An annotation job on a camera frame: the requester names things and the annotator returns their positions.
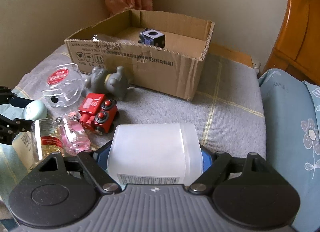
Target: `gold liquid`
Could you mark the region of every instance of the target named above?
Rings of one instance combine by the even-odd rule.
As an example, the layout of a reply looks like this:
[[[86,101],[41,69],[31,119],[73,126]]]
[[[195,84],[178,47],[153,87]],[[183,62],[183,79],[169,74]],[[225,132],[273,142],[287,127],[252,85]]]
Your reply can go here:
[[[63,148],[56,145],[42,145],[41,150],[43,159],[50,155],[52,152],[61,152],[61,154],[64,156]]]

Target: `pink bottle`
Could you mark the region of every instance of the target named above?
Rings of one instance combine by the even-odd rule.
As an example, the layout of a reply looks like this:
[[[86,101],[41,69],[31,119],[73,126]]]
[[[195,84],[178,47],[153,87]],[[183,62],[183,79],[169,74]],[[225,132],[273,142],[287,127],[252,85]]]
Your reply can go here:
[[[76,156],[79,152],[90,149],[90,140],[77,121],[75,112],[58,117],[56,121],[59,123],[63,148],[69,155]]]

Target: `black dot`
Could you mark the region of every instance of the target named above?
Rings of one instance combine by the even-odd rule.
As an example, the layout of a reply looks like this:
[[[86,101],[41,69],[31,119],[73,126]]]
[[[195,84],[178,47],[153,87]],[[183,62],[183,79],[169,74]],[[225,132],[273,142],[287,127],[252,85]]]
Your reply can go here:
[[[58,103],[59,99],[58,99],[57,97],[55,97],[55,96],[52,96],[52,97],[51,97],[51,101],[52,101],[53,103]]]

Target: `red sticker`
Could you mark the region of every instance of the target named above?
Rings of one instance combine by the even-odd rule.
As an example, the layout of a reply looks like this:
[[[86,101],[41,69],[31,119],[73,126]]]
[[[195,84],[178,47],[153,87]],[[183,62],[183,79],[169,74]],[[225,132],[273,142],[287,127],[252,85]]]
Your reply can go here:
[[[69,73],[69,70],[67,68],[62,68],[59,70],[56,70],[53,74],[51,74],[47,79],[48,85],[55,85],[61,81],[63,81]]]
[[[53,136],[42,136],[41,145],[55,145],[63,148],[61,140]]]

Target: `red toy train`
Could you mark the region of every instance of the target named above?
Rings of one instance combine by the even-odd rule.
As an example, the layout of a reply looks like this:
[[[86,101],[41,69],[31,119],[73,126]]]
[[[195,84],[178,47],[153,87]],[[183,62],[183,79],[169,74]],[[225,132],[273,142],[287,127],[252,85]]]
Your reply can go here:
[[[89,93],[78,110],[82,126],[98,135],[111,131],[112,122],[119,114],[115,100],[97,93]]]

